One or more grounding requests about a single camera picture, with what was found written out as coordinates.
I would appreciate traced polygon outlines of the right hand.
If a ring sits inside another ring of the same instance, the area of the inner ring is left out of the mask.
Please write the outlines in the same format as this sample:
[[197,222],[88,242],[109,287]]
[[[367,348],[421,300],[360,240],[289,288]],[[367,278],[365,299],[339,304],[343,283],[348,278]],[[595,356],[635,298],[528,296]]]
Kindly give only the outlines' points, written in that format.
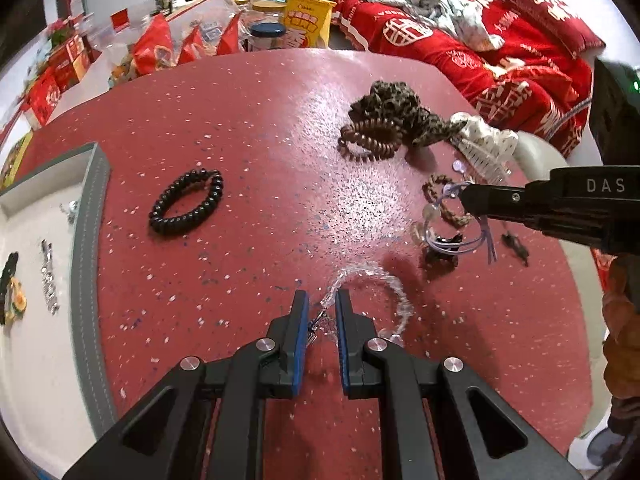
[[639,313],[626,294],[626,266],[617,258],[608,269],[608,290],[602,298],[602,315],[608,336],[603,378],[612,394],[611,415],[618,420],[639,418]]

